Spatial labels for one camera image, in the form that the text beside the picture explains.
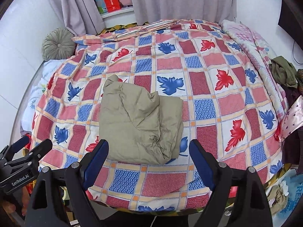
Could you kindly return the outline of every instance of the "round green cushion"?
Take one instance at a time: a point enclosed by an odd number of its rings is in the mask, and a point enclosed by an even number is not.
[[[52,31],[42,46],[43,59],[45,61],[62,60],[74,55],[76,44],[72,41],[72,37],[74,37],[73,33],[66,28],[57,28]]]

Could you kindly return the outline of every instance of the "folded khaki cloth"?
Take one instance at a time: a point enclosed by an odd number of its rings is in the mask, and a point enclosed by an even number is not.
[[[183,132],[183,101],[159,96],[145,88],[119,82],[104,83],[99,114],[99,138],[109,143],[108,159],[164,165],[179,155]]]
[[[282,189],[279,185],[275,185],[272,187],[269,196],[267,197],[268,200],[273,200],[270,212],[272,215],[275,215],[277,212],[281,211],[286,207],[288,196],[283,195]]]
[[[269,69],[278,84],[297,88],[297,70],[283,56],[272,59],[272,63],[269,64]]]

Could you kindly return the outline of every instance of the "checkered quilt cover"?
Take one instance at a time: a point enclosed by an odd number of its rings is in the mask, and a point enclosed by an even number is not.
[[[46,138],[53,142],[40,169],[66,168],[92,151],[101,139],[102,87],[117,74],[120,81],[183,100],[180,155],[163,166],[106,160],[87,191],[90,199],[133,211],[204,207],[211,192],[189,155],[192,139],[232,168],[254,166],[263,183],[269,180],[281,165],[273,134],[284,111],[273,103],[282,105],[283,98],[269,96],[268,89],[279,89],[265,86],[253,64],[269,59],[256,45],[243,51],[237,35],[226,33],[216,23],[181,20],[157,31],[135,27],[75,38],[76,55],[57,70],[35,110],[31,147]],[[252,51],[260,57],[253,63]]]

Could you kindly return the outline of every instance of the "shelf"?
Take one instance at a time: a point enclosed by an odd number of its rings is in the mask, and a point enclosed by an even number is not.
[[[102,19],[104,18],[107,18],[107,17],[110,17],[110,16],[114,16],[114,15],[117,15],[117,14],[121,14],[121,13],[127,13],[127,12],[132,12],[134,11],[134,7],[123,7],[122,9],[120,10],[117,10],[117,11],[113,11],[113,12],[106,12],[106,13],[101,13],[101,17]]]

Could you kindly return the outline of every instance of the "olive green clothing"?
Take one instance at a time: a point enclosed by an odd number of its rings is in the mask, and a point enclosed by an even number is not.
[[[295,67],[283,56],[278,56],[272,59],[272,63],[269,64],[269,68],[272,72],[272,76],[278,84],[297,88],[297,71]]]
[[[164,165],[179,155],[183,132],[183,101],[159,96],[145,88],[119,82],[104,83],[99,114],[99,138],[109,143],[108,159]]]
[[[275,185],[272,187],[269,196],[267,197],[268,200],[273,200],[270,212],[272,215],[275,215],[277,212],[281,211],[286,207],[288,196],[282,194],[281,187],[279,185]]]
[[[298,81],[298,90],[303,96],[303,69],[298,69],[296,78]]]

